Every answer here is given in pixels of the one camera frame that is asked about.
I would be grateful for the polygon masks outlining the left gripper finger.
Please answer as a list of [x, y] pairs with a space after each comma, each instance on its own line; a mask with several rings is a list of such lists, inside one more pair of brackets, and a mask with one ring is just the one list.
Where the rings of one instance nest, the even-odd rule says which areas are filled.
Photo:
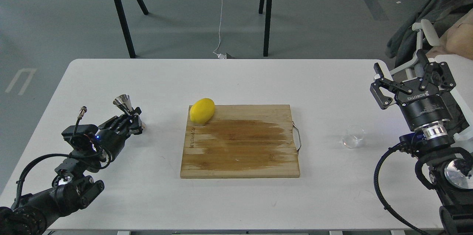
[[132, 134], [142, 134], [143, 130], [144, 123], [127, 122], [118, 128], [118, 135], [122, 137], [130, 137]]
[[135, 108], [131, 115], [125, 113], [120, 116], [113, 116], [104, 123], [99, 125], [99, 129], [118, 129], [121, 125], [126, 124], [127, 122], [131, 123], [142, 123], [140, 119], [140, 114], [142, 110], [140, 108]]

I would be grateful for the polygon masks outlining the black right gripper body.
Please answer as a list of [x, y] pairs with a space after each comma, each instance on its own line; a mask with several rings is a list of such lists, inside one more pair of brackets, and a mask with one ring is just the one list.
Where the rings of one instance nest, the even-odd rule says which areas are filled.
[[414, 132], [434, 122], [450, 122], [451, 113], [440, 95], [429, 90], [407, 95], [398, 92], [395, 101], [400, 107], [409, 130]]

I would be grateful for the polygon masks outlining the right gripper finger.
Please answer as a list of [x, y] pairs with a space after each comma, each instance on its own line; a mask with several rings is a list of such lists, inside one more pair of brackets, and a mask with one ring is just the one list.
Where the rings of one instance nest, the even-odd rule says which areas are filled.
[[[374, 82], [372, 82], [370, 86], [370, 92], [382, 110], [387, 109], [392, 104], [399, 103], [401, 101], [401, 99], [397, 97], [399, 93], [403, 93], [404, 95], [413, 94], [412, 88], [407, 87], [407, 85], [386, 78], [378, 62], [374, 64], [374, 70], [375, 73], [379, 75], [379, 78], [375, 79]], [[385, 95], [382, 92], [382, 89], [393, 93], [395, 96], [389, 97]]]
[[428, 84], [432, 84], [437, 88], [441, 87], [447, 91], [456, 87], [456, 82], [446, 62], [429, 61], [424, 50], [417, 50], [416, 57], [422, 71], [419, 78], [419, 90], [426, 90]]

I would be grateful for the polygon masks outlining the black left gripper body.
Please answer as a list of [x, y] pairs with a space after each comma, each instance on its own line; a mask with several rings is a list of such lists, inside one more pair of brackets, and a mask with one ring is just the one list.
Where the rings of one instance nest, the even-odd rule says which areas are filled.
[[110, 154], [111, 161], [115, 161], [118, 154], [125, 147], [125, 141], [128, 138], [118, 135], [118, 129], [99, 129], [99, 126], [96, 133], [96, 142]]

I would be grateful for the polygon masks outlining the person forearm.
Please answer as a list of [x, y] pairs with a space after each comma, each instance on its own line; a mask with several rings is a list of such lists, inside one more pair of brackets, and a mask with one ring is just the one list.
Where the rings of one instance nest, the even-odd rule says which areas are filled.
[[441, 37], [441, 45], [427, 52], [427, 58], [454, 54], [473, 60], [473, 17], [472, 11], [465, 14]]

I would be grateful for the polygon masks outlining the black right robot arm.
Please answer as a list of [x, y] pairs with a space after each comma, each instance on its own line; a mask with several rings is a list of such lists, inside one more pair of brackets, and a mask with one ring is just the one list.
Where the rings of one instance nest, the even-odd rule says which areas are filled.
[[386, 201], [380, 189], [379, 174], [385, 159], [400, 151], [417, 159], [415, 174], [429, 190], [436, 191], [442, 203], [439, 215], [448, 235], [471, 235], [473, 232], [472, 153], [454, 146], [454, 134], [471, 125], [451, 91], [456, 82], [448, 64], [429, 61], [425, 52], [416, 56], [422, 66], [420, 77], [395, 82], [386, 78], [378, 63], [374, 70], [380, 77], [370, 91], [382, 110], [397, 104], [411, 131], [400, 137], [378, 161], [374, 188], [378, 199], [397, 220], [425, 235], [426, 232], [402, 218]]

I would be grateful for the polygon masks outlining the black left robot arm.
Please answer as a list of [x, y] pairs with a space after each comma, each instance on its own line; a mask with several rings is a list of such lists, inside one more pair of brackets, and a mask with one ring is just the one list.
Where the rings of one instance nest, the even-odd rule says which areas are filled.
[[[102, 180], [94, 180], [85, 172], [97, 173], [107, 168], [125, 147], [133, 134], [142, 134], [144, 125], [139, 107], [121, 105], [123, 114], [103, 124], [81, 125], [86, 107], [82, 107], [76, 124], [61, 135], [72, 147], [69, 154], [46, 154], [31, 161], [17, 180], [12, 206], [1, 207], [2, 235], [41, 235], [57, 219], [87, 208], [105, 189]], [[23, 185], [30, 171], [41, 161], [63, 157], [55, 169], [51, 188], [36, 194], [24, 194]]]

